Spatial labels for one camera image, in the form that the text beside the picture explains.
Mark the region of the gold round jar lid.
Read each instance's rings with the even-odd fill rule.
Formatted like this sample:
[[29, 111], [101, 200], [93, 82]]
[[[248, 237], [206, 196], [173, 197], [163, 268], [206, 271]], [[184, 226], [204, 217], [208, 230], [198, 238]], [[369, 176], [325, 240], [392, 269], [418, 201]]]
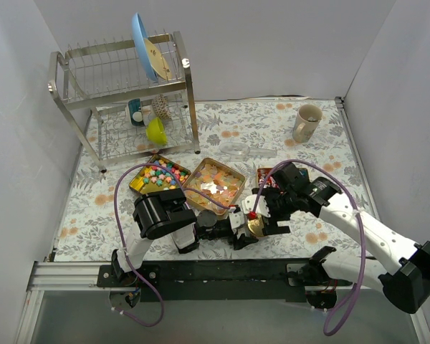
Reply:
[[260, 238], [265, 236], [265, 234], [263, 233], [264, 222], [262, 220], [262, 217], [249, 219], [247, 221], [247, 228], [253, 237]]

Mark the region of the gold tin of lollipops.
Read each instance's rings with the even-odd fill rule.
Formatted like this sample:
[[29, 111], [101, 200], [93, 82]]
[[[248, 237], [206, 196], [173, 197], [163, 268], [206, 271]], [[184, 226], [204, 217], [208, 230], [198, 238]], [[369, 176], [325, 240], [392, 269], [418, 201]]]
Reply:
[[[257, 169], [257, 185], [261, 186], [264, 179], [266, 178], [266, 176], [268, 175], [268, 173], [272, 170], [272, 168], [258, 168]], [[309, 176], [309, 173], [307, 171], [306, 168], [299, 168], [300, 174], [302, 176]], [[265, 188], [279, 188], [278, 184], [276, 183], [276, 181], [273, 179], [272, 176], [270, 176], [265, 185]]]

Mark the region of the gold tin of gummy candies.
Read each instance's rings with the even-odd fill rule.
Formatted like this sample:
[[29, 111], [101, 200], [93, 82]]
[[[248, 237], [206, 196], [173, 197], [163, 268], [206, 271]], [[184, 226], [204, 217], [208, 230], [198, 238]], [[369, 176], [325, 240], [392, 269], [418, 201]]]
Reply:
[[235, 205], [242, 194], [246, 177], [212, 158], [204, 158], [194, 172], [183, 183], [189, 206], [195, 210], [213, 211], [218, 219], [223, 219], [228, 210], [217, 206]]

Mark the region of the gold tin of star candies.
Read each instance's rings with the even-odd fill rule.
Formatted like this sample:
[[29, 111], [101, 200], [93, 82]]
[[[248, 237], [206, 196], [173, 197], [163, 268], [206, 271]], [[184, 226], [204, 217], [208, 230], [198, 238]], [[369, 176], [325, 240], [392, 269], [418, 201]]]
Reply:
[[176, 162], [155, 154], [129, 183], [129, 189], [138, 194], [174, 189], [183, 184], [191, 171]]

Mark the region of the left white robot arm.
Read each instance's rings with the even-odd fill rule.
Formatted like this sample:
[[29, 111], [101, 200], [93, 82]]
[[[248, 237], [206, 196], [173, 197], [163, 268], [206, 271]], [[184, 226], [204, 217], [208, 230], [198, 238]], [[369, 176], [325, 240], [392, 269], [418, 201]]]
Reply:
[[225, 219], [212, 210], [196, 213], [187, 205], [179, 188], [142, 194], [134, 207], [128, 233], [123, 231], [119, 213], [115, 211], [121, 247], [112, 253], [111, 265], [113, 277], [124, 287], [137, 281], [145, 254], [162, 237], [169, 235], [181, 254], [198, 248], [200, 239], [227, 239], [235, 250], [258, 242], [248, 235], [247, 218], [239, 206], [228, 210]]

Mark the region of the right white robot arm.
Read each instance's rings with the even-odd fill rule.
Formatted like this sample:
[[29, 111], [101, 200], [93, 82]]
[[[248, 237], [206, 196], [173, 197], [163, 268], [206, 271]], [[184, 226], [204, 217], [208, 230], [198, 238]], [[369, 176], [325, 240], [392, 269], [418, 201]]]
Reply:
[[277, 164], [268, 176], [276, 187], [263, 183], [254, 211], [264, 219], [264, 235], [282, 234], [278, 226], [297, 212], [306, 212], [357, 241], [360, 256], [324, 247], [295, 276], [326, 285], [345, 280], [382, 292], [401, 311], [414, 314], [430, 296], [430, 241], [420, 244], [388, 228], [359, 209], [343, 184], [328, 173], [314, 181], [306, 168], [290, 159]]

